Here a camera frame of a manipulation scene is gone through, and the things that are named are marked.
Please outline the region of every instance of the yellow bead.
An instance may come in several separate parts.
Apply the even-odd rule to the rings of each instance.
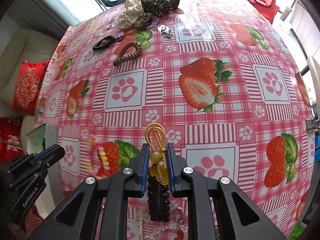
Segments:
[[[153,152],[151,152],[150,155],[149,155],[149,159],[153,163],[159,163],[160,161],[162,161],[162,152],[161,151],[153,151]]]

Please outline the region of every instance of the table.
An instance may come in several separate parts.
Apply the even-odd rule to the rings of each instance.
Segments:
[[[66,150],[63,189],[92,174],[88,156],[94,175],[125,167],[139,154],[146,126],[158,122],[190,167],[230,177],[288,234],[310,185],[315,137],[306,131],[312,115],[304,84],[281,37],[246,0],[181,0],[161,19],[171,38],[129,30],[120,44],[93,52],[99,39],[119,32],[114,19],[123,10],[115,6],[69,27],[48,66],[37,125],[58,126]],[[133,39],[140,57],[114,67],[123,43]],[[110,170],[96,152],[88,155],[90,135],[108,142]],[[146,196],[129,200],[128,239],[139,237],[136,205],[147,206]],[[185,199],[170,205],[187,212]],[[158,226],[149,223],[144,235]],[[165,231],[160,238],[176,236]]]

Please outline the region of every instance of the metal bolt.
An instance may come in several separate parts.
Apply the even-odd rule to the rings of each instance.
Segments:
[[[95,182],[95,178],[94,177],[88,177],[85,179],[86,184],[92,184]]]
[[[221,183],[223,184],[229,184],[230,183],[230,179],[228,177],[222,177],[220,179]]]
[[[133,172],[133,170],[131,168],[124,168],[123,169],[124,174],[131,174],[132,172]]]
[[[183,169],[183,171],[184,171],[184,173],[191,174],[191,173],[193,173],[193,168],[185,167],[185,168]]]

